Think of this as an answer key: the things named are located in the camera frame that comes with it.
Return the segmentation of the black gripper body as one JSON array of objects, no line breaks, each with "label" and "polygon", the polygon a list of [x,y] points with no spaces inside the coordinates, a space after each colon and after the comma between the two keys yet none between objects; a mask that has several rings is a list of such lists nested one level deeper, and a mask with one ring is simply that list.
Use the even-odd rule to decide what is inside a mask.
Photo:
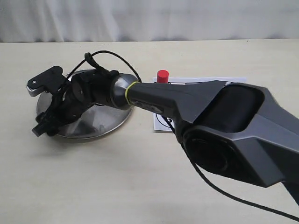
[{"label": "black gripper body", "polygon": [[36,122],[48,123],[48,136],[57,135],[64,126],[76,122],[82,114],[93,106],[93,96],[89,84],[93,79],[93,70],[74,72],[65,81],[60,89],[51,94],[51,101],[47,109],[36,116]]}]

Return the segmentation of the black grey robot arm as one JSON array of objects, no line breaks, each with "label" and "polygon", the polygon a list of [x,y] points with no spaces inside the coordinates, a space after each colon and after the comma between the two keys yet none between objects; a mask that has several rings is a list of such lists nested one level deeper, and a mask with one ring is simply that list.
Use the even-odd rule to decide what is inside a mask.
[{"label": "black grey robot arm", "polygon": [[299,199],[299,120],[267,88],[208,81],[141,83],[131,74],[86,70],[67,80],[58,66],[27,82],[31,96],[52,101],[33,132],[53,136],[95,104],[120,110],[139,107],[170,118],[191,160],[204,170],[269,187],[283,183]]}]

